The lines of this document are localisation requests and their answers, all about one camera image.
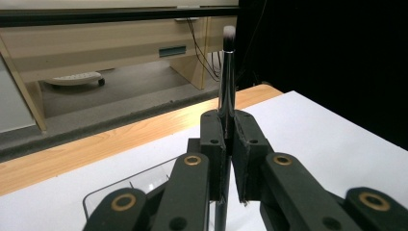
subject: white table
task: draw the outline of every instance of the white table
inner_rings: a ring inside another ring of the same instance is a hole
[[[244,111],[255,116],[275,151],[297,157],[328,191],[344,197],[348,189],[364,186],[408,207],[406,150],[294,91]],[[185,153],[188,138],[198,136],[195,126],[3,195],[0,230],[81,230],[88,193]],[[244,208],[232,183],[227,230],[263,228],[259,203]]]

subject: wooden table edge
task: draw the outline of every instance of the wooden table edge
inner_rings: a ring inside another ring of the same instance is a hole
[[[241,90],[237,92],[236,108],[243,109],[280,94],[281,91],[268,85]],[[0,195],[196,126],[201,114],[216,107],[217,98],[1,163]]]

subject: black curtain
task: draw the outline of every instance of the black curtain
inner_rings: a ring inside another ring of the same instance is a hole
[[[240,3],[239,89],[296,90],[408,149],[408,3],[264,1]]]

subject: brush bristles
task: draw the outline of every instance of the brush bristles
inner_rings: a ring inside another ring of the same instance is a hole
[[[234,51],[235,49],[235,27],[224,27],[224,51]]]

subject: wire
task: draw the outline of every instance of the wire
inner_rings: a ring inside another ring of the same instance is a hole
[[[188,17],[187,21],[189,23],[189,27],[190,27],[190,31],[191,31],[191,35],[192,35],[192,39],[194,41],[194,50],[195,50],[195,55],[197,56],[197,59],[200,61],[200,63],[203,65],[203,67],[207,70],[207,72],[210,74],[211,78],[216,81],[219,82],[219,76],[217,75],[217,72],[214,70],[214,66],[213,68],[211,68],[210,63],[208,62],[208,60],[206,59],[206,56],[204,55],[204,53],[202,52],[202,50],[200,49],[200,47],[197,44],[197,40],[195,39],[195,32],[194,32],[194,27],[192,26],[192,22],[191,19]],[[201,61],[200,56],[198,54],[198,51],[200,52],[201,56],[203,57],[203,60],[207,63],[207,65],[210,67],[211,71],[207,68],[207,66],[203,63],[203,61]]]
[[[262,18],[264,17],[265,8],[267,7],[267,2],[268,2],[268,0],[265,0],[264,6],[263,6],[262,11],[261,11],[261,15],[259,16],[258,22],[257,22],[257,24],[255,26],[254,33],[252,34],[251,40],[249,41],[248,48],[246,49],[245,55],[243,56],[242,63],[245,63],[248,52],[249,52],[249,50],[250,50],[250,48],[252,46],[252,42],[253,42],[253,40],[255,38],[256,33],[258,32],[259,25],[261,24]],[[242,78],[244,73],[245,73],[245,69],[242,69],[240,71],[240,73],[238,74],[238,76],[237,76],[237,82]]]

